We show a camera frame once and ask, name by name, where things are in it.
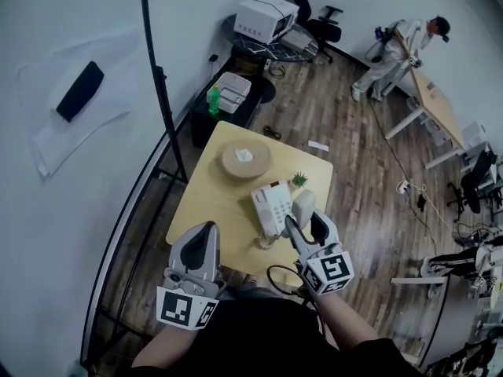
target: black phone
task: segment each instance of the black phone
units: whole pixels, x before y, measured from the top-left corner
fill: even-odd
[[[417,200],[417,207],[420,209],[421,212],[424,212],[424,205],[426,204],[426,199],[423,197],[422,194],[419,195],[419,199]]]
[[[90,61],[56,108],[63,119],[71,122],[96,94],[105,74],[94,61]]]

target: black shirt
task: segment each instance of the black shirt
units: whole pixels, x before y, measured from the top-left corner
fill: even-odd
[[[130,376],[270,375],[305,372],[318,376],[421,375],[390,339],[340,352],[318,331],[316,313],[281,298],[220,302],[187,354],[168,370],[141,367]]]

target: person's arm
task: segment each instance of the person's arm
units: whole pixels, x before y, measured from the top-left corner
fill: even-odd
[[[197,331],[167,325],[134,359],[131,367],[169,368],[187,353]]]
[[[402,34],[400,34],[400,31],[398,29],[395,29],[395,38],[398,40],[398,43],[402,47],[403,51],[406,54],[406,57],[409,58],[412,56],[412,53],[409,51],[409,48],[407,47],[406,41],[402,37]]]
[[[365,341],[379,339],[376,331],[337,293],[315,295],[314,300],[337,346],[342,351],[352,350]]]
[[[484,271],[489,267],[489,260],[490,260],[490,253],[487,253],[484,255],[482,259],[482,264],[480,265],[479,273],[477,274],[477,277],[473,281],[472,286],[470,287],[470,292],[472,295],[476,295],[479,289],[483,285],[483,278],[482,275],[484,274]]]

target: black sleeve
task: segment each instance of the black sleeve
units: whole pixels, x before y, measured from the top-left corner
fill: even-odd
[[[121,372],[117,370],[116,376],[123,377],[164,377],[167,371],[162,368],[154,368],[152,366],[142,366],[140,368],[127,368]]]
[[[390,339],[363,342],[349,353],[355,375],[386,375],[387,377],[418,377],[419,373],[403,358]]]

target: green bottle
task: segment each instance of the green bottle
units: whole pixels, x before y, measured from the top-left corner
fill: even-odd
[[[213,85],[213,90],[210,93],[210,113],[216,115],[220,110],[220,88],[218,84]]]

